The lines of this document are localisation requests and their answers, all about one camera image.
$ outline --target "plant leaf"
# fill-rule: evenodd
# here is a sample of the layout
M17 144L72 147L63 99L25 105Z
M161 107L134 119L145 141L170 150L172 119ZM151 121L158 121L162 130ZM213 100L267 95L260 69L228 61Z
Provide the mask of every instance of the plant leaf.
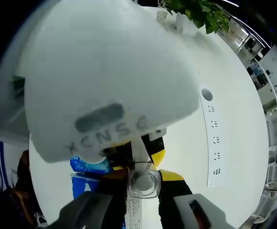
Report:
M228 26L228 24L225 25L224 31L225 31L226 33L228 33L228 31L229 31L229 26Z
M211 24L206 24L206 34L212 33L214 31L214 28L211 26Z
M204 25L204 22L198 18L193 18L193 22L197 28L201 28Z
M186 9L186 10L185 10L185 14L186 14L186 16L187 16L187 18L188 18L189 20L192 20L191 13L190 13L190 10L189 10L189 9Z
M169 3L170 10L173 10L175 12L178 12L181 8L184 8L184 6L177 0L171 1Z
M214 18L211 18L207 15L206 20L208 24L212 27L213 31L217 32L219 30L219 25Z
M210 12L210 11L211 11L211 9L210 9L209 7L204 6L204 5L202 5L202 4L200 4L200 5L201 5L201 10L202 10L202 12Z

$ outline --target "yellow and black object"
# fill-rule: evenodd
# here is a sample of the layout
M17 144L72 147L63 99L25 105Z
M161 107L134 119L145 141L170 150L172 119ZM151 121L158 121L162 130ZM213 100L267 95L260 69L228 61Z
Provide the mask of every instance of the yellow and black object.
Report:
M163 229L184 228L184 224L174 197L191 195L189 186L184 178L174 172L160 170L161 190L158 196L158 213L161 217Z
M154 141L149 140L149 135L144 135L141 138L150 159L154 163L155 167L157 167L165 156L163 138L160 137ZM106 156L110 161L113 170L129 167L133 164L131 142L105 149L103 151L103 156Z

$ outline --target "green plant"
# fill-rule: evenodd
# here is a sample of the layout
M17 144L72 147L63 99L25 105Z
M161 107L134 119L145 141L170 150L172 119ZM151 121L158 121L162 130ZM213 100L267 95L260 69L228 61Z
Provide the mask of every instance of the green plant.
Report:
M201 28L206 25L206 33L218 30L228 33L228 18L213 2L208 0L163 0L168 12L185 14L187 18Z

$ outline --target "power strip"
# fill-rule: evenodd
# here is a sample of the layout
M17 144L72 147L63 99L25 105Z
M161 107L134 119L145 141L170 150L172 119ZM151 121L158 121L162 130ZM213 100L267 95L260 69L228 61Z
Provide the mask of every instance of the power strip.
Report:
M208 144L207 187L217 187L224 181L226 174L224 135L220 111L213 92L208 87L200 90L200 100L205 118Z

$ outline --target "white table surface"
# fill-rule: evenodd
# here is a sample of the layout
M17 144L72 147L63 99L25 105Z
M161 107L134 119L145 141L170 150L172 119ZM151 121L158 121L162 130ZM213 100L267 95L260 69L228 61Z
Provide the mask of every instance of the white table surface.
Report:
M156 8L145 8L156 18ZM175 15L168 14L168 21ZM255 86L232 49L216 34L200 31L195 37L179 36L199 82L209 85L219 101L226 133L225 183L207 188L208 151L205 120L200 107L191 117L167 129L166 156L160 168L181 174L193 193L201 193L220 207L227 222L238 228L256 209L267 173L268 137L265 116ZM72 200L70 162L46 163L30 141L34 190L48 221ZM143 201L143 228L161 228L158 199Z

